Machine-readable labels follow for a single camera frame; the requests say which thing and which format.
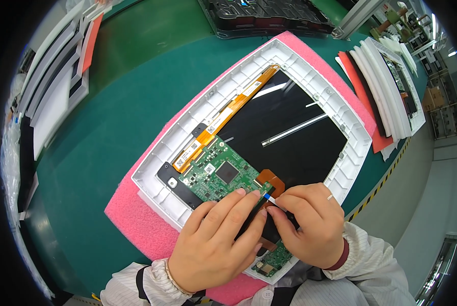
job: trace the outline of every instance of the flat ribbon cable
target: flat ribbon cable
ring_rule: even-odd
[[[179,173],[189,168],[189,164],[198,155],[201,154],[202,149],[213,143],[215,135],[223,126],[237,113],[237,111],[244,106],[247,101],[252,99],[258,89],[262,88],[264,84],[279,70],[279,65],[271,65],[262,72],[262,74],[252,82],[240,95],[233,99],[227,107],[225,107],[213,120],[213,122],[196,137],[196,139],[188,146],[188,149],[184,150],[180,156],[173,163],[173,167]]]

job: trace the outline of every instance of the woman's left hand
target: woman's left hand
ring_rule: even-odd
[[[256,214],[247,230],[234,241],[250,211],[260,201],[258,190],[240,188],[219,203],[205,202],[186,221],[168,261],[170,274],[185,291],[197,292],[223,285],[254,262],[267,211]]]

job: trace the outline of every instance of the black display screen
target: black display screen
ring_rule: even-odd
[[[278,71],[217,133],[257,171],[286,189],[323,182],[347,138],[296,83]]]

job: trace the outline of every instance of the barcode label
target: barcode label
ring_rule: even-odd
[[[259,82],[259,81],[256,81],[254,82],[254,84],[250,85],[249,88],[247,88],[246,90],[244,90],[244,92],[242,93],[242,95],[245,95],[245,96],[250,96],[251,93],[254,92],[254,90],[256,90],[259,85],[261,85],[262,83]]]
[[[184,153],[174,163],[178,170],[181,169],[182,165],[184,165],[184,163],[188,160],[189,157],[191,157],[191,155],[193,155],[195,150],[200,147],[200,145],[201,143],[196,139],[189,145],[188,149],[186,149],[186,151],[184,151]]]
[[[215,166],[212,164],[207,164],[207,166],[204,168],[204,171],[206,171],[207,174],[212,174],[213,171],[215,171]]]
[[[218,117],[206,128],[206,131],[213,135],[214,132],[218,129],[218,127],[228,118],[228,116],[233,113],[230,108],[225,108],[223,112],[221,112]]]

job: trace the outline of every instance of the green workbench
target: green workbench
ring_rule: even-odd
[[[314,3],[336,24],[334,0]],[[369,27],[360,32],[366,33]],[[302,38],[349,84],[334,60],[364,39]],[[164,124],[213,79],[268,37],[220,40],[196,0],[144,0],[106,19],[90,68],[89,95],[43,150],[26,225],[45,266],[65,291],[99,294],[132,261],[149,263],[103,213],[121,179]],[[419,67],[420,96],[427,76]],[[342,207],[351,211],[394,160],[368,153]]]

